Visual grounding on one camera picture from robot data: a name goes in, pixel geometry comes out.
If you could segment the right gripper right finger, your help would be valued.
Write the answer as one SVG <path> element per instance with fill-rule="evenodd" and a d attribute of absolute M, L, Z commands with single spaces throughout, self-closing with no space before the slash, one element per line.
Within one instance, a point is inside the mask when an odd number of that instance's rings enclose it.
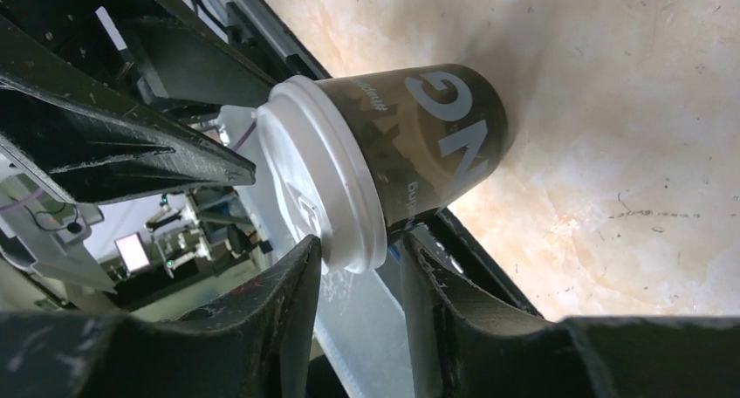
<path fill-rule="evenodd" d="M 419 397 L 736 397 L 736 318 L 571 317 L 508 305 L 403 240 Z"/>

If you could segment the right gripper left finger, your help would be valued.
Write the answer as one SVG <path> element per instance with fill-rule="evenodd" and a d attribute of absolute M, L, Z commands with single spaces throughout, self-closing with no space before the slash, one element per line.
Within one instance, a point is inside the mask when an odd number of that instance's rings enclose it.
<path fill-rule="evenodd" d="M 3 312 L 4 397 L 302 397 L 321 243 L 308 236 L 234 291 L 166 322 Z"/>

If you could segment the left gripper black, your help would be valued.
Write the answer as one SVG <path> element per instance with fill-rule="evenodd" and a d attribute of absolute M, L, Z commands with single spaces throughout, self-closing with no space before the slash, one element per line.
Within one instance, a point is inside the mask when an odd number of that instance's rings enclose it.
<path fill-rule="evenodd" d="M 182 0 L 1 0 L 1 13 L 1 151 L 58 200 L 255 182 L 252 161 L 155 111 L 257 107 L 276 84 Z"/>

